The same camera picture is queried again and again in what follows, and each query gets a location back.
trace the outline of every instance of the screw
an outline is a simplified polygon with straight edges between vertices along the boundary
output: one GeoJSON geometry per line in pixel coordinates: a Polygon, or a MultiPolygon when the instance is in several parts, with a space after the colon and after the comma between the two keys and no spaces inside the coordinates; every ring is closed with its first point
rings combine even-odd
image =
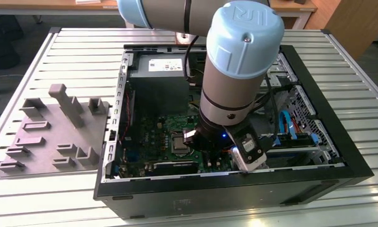
{"type": "Polygon", "coordinates": [[[228,119],[230,119],[230,120],[232,120],[232,119],[234,119],[234,118],[236,118],[236,115],[234,115],[233,113],[230,113],[226,117],[228,117],[228,119]]]}

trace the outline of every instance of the black cable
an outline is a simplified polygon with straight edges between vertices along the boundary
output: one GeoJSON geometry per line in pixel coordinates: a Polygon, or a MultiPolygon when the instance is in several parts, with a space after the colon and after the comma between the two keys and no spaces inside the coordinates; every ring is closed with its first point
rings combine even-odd
{"type": "Polygon", "coordinates": [[[266,92],[256,101],[254,101],[254,106],[253,106],[253,108],[252,108],[252,110],[250,110],[250,112],[249,113],[253,113],[253,112],[256,112],[258,109],[261,109],[265,105],[266,105],[266,103],[268,103],[268,101],[269,101],[269,99],[270,99],[270,92],[266,92]]]}
{"type": "Polygon", "coordinates": [[[196,105],[195,103],[189,103],[191,106],[193,106],[197,110],[200,110],[200,106],[196,105]]]}
{"type": "Polygon", "coordinates": [[[192,40],[189,46],[188,46],[188,49],[187,49],[187,52],[185,52],[185,58],[184,58],[184,66],[183,66],[183,69],[184,69],[184,77],[185,77],[185,80],[192,83],[191,81],[191,77],[188,76],[188,67],[187,67],[187,64],[188,64],[188,58],[189,58],[189,52],[191,52],[191,49],[192,49],[192,46],[195,45],[197,39],[200,38],[200,36],[197,35],[195,37],[195,39],[192,40]]]}
{"type": "Polygon", "coordinates": [[[268,85],[268,90],[270,93],[270,100],[272,100],[272,107],[273,107],[273,119],[274,119],[274,133],[273,133],[273,141],[277,138],[277,134],[278,134],[278,110],[277,110],[277,103],[274,100],[274,92],[272,89],[272,84],[270,84],[270,78],[268,77],[268,75],[265,76],[265,80],[266,80],[266,85],[268,85]]]}

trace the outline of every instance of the motherboard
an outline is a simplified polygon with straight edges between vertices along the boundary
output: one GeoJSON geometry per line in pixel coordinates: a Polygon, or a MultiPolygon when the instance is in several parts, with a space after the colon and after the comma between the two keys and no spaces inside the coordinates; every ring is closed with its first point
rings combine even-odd
{"type": "Polygon", "coordinates": [[[119,176],[132,178],[232,171],[234,167],[228,151],[213,154],[193,150],[184,144],[183,130],[195,128],[197,118],[197,115],[168,115],[137,119],[137,138],[125,138],[132,143],[123,146],[116,167],[119,176]]]}

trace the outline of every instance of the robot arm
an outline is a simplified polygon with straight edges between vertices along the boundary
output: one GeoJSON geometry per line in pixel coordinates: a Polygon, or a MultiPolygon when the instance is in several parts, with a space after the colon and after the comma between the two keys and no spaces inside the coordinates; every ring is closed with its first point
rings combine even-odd
{"type": "MultiPolygon", "coordinates": [[[[125,21],[139,26],[208,36],[201,120],[196,132],[185,137],[192,147],[209,142],[222,149],[229,138],[221,135],[246,118],[277,58],[284,36],[281,17],[272,8],[249,0],[119,0],[119,10],[125,21]]],[[[244,136],[249,141],[252,137],[246,133],[244,136]]],[[[242,149],[237,158],[249,158],[246,152],[242,149]]],[[[246,160],[252,167],[240,169],[252,171],[262,158],[266,156],[252,156],[246,160]]]]}

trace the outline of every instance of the black computer chassis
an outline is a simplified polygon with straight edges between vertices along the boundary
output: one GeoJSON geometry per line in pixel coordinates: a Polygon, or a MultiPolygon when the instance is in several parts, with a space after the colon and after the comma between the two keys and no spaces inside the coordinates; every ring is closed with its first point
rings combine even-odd
{"type": "Polygon", "coordinates": [[[374,175],[293,46],[280,51],[316,110],[310,118],[321,120],[345,166],[115,183],[101,182],[99,168],[95,199],[123,219],[305,204],[374,175]]]}

